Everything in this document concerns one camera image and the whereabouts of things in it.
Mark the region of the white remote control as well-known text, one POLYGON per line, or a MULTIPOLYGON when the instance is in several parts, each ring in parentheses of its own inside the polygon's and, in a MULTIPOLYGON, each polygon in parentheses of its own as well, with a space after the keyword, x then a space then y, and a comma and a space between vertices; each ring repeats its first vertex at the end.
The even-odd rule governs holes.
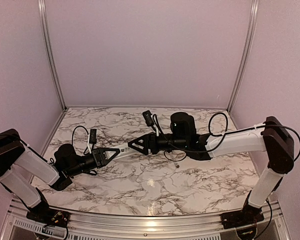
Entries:
POLYGON ((114 150, 115 153, 111 156, 112 159, 125 158, 138 153, 138 151, 128 146, 115 147, 114 150))

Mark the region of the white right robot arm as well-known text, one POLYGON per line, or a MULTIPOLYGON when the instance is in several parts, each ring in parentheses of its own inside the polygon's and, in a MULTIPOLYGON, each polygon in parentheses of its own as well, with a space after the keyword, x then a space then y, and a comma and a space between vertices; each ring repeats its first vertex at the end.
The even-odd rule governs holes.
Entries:
POLYGON ((145 111, 142 115, 153 132, 130 141, 128 146, 143 155, 177 150, 197 161, 239 153, 248 153, 253 161, 256 157, 267 157, 258 182, 246 199, 246 206, 237 214, 242 224, 250 223, 257 216, 257 209, 278 188, 299 157, 295 154, 295 142, 289 133, 292 129, 282 125, 274 116, 244 129, 198 134, 194 117, 186 112, 171 115, 171 133, 163 132, 156 114, 145 111))

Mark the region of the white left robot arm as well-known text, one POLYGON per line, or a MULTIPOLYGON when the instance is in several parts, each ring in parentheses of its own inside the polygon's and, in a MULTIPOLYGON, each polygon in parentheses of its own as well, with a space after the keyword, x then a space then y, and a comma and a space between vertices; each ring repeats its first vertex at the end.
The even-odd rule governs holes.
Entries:
POLYGON ((87 155, 78 155, 72 144, 61 145, 49 163, 29 144, 25 143, 15 129, 0 133, 0 183, 15 194, 24 205, 33 209, 34 215, 43 223, 53 219, 53 211, 43 194, 20 173, 23 169, 39 178, 55 191, 63 191, 72 179, 109 164, 120 154, 118 148, 96 148, 87 155))

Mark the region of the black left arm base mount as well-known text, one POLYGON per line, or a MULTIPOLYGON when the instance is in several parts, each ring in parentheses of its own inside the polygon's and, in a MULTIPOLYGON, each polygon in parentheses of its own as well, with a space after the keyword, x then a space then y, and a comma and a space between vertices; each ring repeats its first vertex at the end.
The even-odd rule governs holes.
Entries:
POLYGON ((40 196, 40 202, 34 207, 28 207, 26 218, 43 223, 46 227, 56 226, 66 228, 68 226, 70 213, 64 210, 50 208, 43 195, 40 196))

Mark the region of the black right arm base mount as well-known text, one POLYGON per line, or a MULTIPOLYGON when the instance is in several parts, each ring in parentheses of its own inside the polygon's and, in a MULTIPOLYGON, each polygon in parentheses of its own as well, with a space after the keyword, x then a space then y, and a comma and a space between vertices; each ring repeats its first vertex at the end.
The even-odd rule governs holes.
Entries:
POLYGON ((242 209, 221 214, 221 223, 224 229, 256 224, 265 219, 261 207, 256 208, 249 205, 250 194, 247 195, 242 209))

